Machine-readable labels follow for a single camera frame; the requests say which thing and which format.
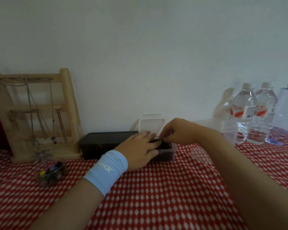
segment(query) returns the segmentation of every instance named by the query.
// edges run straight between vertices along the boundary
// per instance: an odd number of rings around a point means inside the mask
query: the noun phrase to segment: light blue wristband
[[[116,150],[108,151],[84,176],[106,196],[117,179],[128,169],[126,157]]]

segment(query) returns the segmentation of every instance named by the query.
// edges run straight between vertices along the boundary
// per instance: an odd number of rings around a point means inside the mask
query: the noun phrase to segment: small glass bowl
[[[42,161],[34,168],[34,177],[36,182],[42,186],[52,186],[65,179],[68,169],[64,160],[60,161]]]

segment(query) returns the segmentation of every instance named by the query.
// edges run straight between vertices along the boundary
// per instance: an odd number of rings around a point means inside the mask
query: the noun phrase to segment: blue plastic bottle
[[[282,146],[288,137],[288,86],[280,89],[267,143]]]

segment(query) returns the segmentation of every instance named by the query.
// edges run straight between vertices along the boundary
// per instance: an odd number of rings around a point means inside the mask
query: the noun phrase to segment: red and white tablecloth
[[[218,171],[192,158],[194,146],[179,146],[173,162],[126,172],[115,183],[87,229],[246,229]],[[285,146],[248,142],[237,146],[253,163],[288,190]],[[96,163],[69,160],[69,175],[50,188],[39,187],[30,163],[12,164],[0,150],[0,229],[26,229]]]

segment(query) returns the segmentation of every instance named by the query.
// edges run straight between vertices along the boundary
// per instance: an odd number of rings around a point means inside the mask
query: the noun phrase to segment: hand
[[[189,122],[185,119],[175,118],[165,125],[159,139],[164,139],[166,143],[178,143],[182,145],[201,144],[202,140],[207,136],[209,137],[213,132],[213,129]]]
[[[149,143],[156,137],[156,133],[149,133],[150,131],[145,131],[141,134],[132,135],[114,149],[126,157],[128,171],[142,168],[158,155],[158,150],[154,149],[159,147],[162,141]]]

